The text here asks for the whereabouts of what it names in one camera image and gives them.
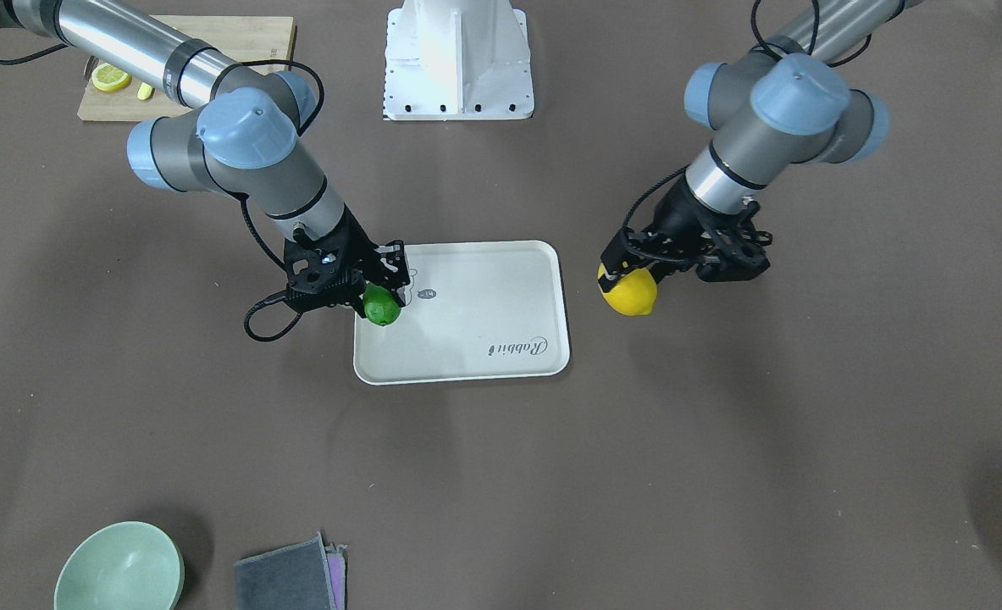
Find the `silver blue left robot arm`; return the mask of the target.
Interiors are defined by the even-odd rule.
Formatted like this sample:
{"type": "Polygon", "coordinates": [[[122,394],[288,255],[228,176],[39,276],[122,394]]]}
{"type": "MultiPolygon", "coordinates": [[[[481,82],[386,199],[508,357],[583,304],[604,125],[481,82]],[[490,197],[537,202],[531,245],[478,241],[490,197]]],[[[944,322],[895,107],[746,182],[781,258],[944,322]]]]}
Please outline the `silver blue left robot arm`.
{"type": "Polygon", "coordinates": [[[668,275],[748,281],[769,267],[771,233],[755,226],[757,198],[787,167],[847,164],[881,147],[890,129],[883,100],[837,72],[877,28],[911,1],[814,1],[776,34],[752,20],[755,46],[732,64],[703,64],[685,89],[685,113],[713,132],[695,161],[655,184],[651,222],[627,220],[599,258],[602,297],[621,310],[625,290],[658,295],[668,275]]]}

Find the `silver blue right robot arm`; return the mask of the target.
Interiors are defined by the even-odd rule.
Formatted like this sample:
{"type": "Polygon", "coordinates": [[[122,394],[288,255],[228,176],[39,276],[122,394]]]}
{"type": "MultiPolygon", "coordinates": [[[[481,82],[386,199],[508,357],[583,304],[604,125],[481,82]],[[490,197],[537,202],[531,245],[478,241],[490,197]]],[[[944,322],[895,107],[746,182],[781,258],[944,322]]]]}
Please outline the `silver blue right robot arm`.
{"type": "Polygon", "coordinates": [[[402,243],[373,243],[301,142],[322,107],[321,86],[258,73],[121,1],[0,1],[3,28],[105,59],[186,107],[133,128],[126,151],[134,174],[153,188],[257,202],[285,238],[287,306],[364,315],[369,286],[402,302],[402,243]]]}

